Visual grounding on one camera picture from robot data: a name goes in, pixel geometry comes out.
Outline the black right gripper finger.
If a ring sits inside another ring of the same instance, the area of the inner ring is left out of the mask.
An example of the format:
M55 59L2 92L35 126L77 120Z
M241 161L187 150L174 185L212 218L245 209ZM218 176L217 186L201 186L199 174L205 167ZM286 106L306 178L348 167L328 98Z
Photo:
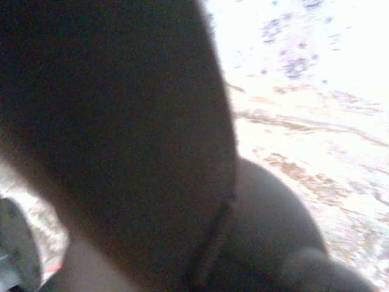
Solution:
M233 217L200 291L373 291L355 270L333 260L296 194L241 158Z

